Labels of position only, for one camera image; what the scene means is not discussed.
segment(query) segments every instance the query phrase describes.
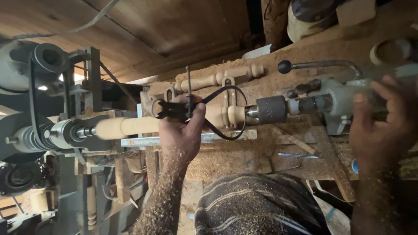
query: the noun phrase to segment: hand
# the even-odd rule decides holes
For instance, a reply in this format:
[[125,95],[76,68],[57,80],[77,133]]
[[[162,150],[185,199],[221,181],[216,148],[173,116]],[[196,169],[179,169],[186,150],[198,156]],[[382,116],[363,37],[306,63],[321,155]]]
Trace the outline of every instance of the hand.
[[[202,98],[194,96],[194,101],[202,102]],[[187,97],[178,96],[173,102],[187,102]],[[165,161],[188,166],[196,157],[200,149],[205,114],[206,105],[199,103],[187,125],[168,117],[160,120],[158,128]]]
[[364,94],[354,97],[354,119],[350,145],[357,158],[359,173],[373,174],[397,166],[402,155],[416,143],[417,96],[408,93],[389,75],[371,88],[387,100],[386,122],[372,120],[373,106]]

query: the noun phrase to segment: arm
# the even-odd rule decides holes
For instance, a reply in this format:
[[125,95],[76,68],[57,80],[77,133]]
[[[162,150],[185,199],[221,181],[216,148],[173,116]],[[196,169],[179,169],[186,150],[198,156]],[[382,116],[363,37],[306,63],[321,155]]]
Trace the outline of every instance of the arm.
[[160,121],[163,170],[136,224],[138,231],[133,234],[177,233],[183,180],[187,166],[200,149],[205,113],[206,106],[200,103],[188,125],[168,118]]
[[373,106],[362,94],[354,97],[350,145],[359,166],[359,185],[352,234],[403,234],[404,218],[397,212],[393,190],[399,160],[417,141],[415,94],[403,91],[390,76],[371,88],[387,100],[386,122],[372,121]]

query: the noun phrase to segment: wooden ceiling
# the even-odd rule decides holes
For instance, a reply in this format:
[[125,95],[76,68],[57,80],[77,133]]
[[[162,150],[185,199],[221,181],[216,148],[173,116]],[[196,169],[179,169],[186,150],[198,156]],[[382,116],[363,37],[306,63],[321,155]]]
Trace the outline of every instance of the wooden ceiling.
[[[58,33],[89,22],[109,0],[2,2],[0,34]],[[122,82],[240,50],[250,32],[245,0],[121,0],[94,26],[33,38],[65,51],[93,46]]]

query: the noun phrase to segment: workbench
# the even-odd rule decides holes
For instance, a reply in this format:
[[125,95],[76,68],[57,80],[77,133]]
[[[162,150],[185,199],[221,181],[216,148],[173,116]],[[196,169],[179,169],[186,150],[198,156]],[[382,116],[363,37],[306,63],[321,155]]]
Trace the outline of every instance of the workbench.
[[[393,73],[394,68],[377,67],[371,63],[369,53],[371,48],[386,39],[418,38],[418,31],[411,28],[411,24],[418,15],[418,2],[413,0],[395,0],[377,10],[376,18],[351,28],[334,26],[324,32],[302,39],[271,54],[254,59],[238,59],[224,64],[214,65],[205,69],[191,72],[191,77],[209,76],[228,68],[262,64],[266,70],[263,77],[238,85],[245,93],[248,105],[255,105],[255,100],[262,97],[285,95],[286,90],[296,85],[312,80],[314,76],[334,74],[335,79],[344,82],[352,77],[351,71],[338,67],[299,69],[288,74],[280,74],[277,64],[282,60],[292,63],[311,62],[321,60],[348,60],[354,62],[364,73],[365,78],[380,79],[384,74]],[[176,82],[186,79],[186,74],[179,74]],[[205,97],[219,87],[208,87],[193,92],[194,95]],[[208,105],[223,104],[223,96],[218,96]],[[244,106],[238,97],[237,105]],[[311,126],[304,115],[289,118],[284,124],[268,124],[247,127],[257,130],[256,140],[225,141],[202,144],[197,157],[190,163],[186,173],[188,180],[202,180],[206,183],[214,181],[218,176],[240,173],[270,173],[275,171],[275,161],[278,153],[307,153],[288,141],[280,134],[276,127],[280,127],[299,140],[316,148],[315,136],[310,131]],[[335,151],[351,180],[358,179],[351,169],[353,156],[348,143],[348,135],[330,138]],[[152,188],[156,182],[156,165],[162,167],[162,155],[155,160],[157,147],[146,148],[146,162],[149,185]],[[418,148],[413,148],[405,160],[401,161],[401,177],[403,179],[417,179],[418,157],[414,157]],[[277,163],[287,164],[282,157]],[[280,171],[303,179],[333,180],[323,159],[298,160],[299,167]]]

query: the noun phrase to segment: striped cloth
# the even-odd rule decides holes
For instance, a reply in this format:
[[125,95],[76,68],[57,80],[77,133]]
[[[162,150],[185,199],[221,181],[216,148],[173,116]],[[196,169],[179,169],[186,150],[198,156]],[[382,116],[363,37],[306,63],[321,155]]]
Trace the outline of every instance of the striped cloth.
[[195,233],[330,234],[307,188],[283,174],[241,174],[205,188],[195,212]]

